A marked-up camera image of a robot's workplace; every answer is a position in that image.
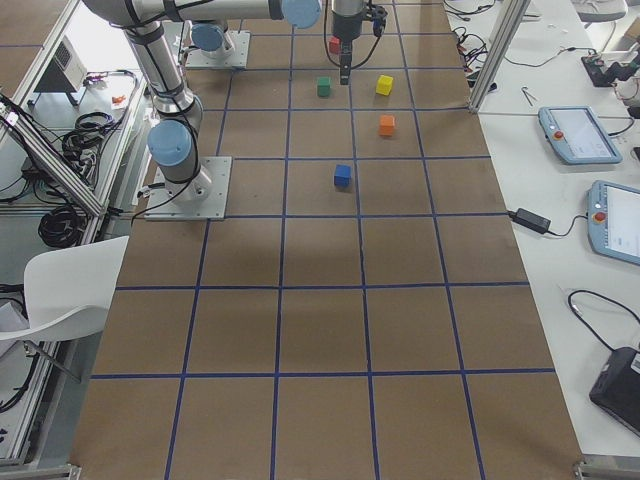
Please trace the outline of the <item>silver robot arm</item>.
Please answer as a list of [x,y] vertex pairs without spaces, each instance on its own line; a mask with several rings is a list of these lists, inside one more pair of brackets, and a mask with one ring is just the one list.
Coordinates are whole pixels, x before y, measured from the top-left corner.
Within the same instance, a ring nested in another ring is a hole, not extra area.
[[189,89],[164,37],[164,20],[223,23],[284,18],[279,1],[87,1],[86,7],[125,33],[152,92],[160,122],[147,138],[172,197],[203,194],[197,136],[202,105]]
[[330,22],[332,35],[338,40],[339,80],[350,81],[351,72],[360,64],[353,62],[353,42],[370,22],[380,38],[386,27],[386,10],[370,1],[206,1],[185,6],[180,14],[191,23],[191,44],[202,55],[220,65],[244,67],[250,34],[232,33],[231,20],[285,21],[295,29],[308,29],[319,20]]

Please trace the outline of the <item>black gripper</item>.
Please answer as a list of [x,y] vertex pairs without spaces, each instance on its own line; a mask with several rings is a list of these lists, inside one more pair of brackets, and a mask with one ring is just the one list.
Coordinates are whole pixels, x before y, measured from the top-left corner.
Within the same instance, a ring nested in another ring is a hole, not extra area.
[[[354,41],[361,35],[361,15],[332,14],[332,35],[340,41]],[[341,85],[348,85],[351,76],[351,43],[340,43],[339,78]]]

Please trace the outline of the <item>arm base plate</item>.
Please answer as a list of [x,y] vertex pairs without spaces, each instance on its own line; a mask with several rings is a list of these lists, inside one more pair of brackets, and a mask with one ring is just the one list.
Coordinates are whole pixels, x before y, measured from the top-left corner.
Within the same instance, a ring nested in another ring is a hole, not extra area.
[[199,175],[182,191],[182,186],[166,183],[159,167],[154,181],[163,183],[148,197],[143,217],[150,221],[223,220],[225,218],[233,158],[200,158]]
[[251,33],[247,30],[223,31],[217,25],[195,24],[186,68],[192,70],[243,70],[247,66]]

